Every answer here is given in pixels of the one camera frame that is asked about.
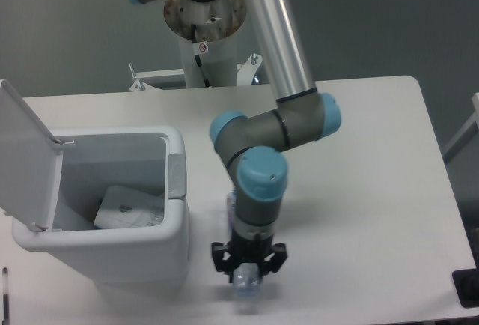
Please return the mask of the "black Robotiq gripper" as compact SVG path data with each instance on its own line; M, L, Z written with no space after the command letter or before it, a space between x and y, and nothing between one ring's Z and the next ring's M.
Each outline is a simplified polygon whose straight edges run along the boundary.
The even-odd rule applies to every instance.
M211 243L211 257L216 271L224 273L233 283L233 272L242 263L257 263L260 276L277 273L287 260L285 243L272 244L273 236L247 240L232 230L228 243Z

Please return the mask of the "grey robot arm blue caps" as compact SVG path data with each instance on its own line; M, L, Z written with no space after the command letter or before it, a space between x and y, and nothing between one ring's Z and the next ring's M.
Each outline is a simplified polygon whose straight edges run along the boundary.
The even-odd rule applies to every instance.
M156 0L130 0L147 4ZM289 0L164 0L164 18L179 38L190 88L232 85L233 52L225 44L250 16L274 88L276 107L253 117L228 111L210 125L210 138L234 185L231 238L213 243L216 270L239 289L259 285L287 259L274 243L287 187L286 150L335 133L341 113L333 96L314 84Z

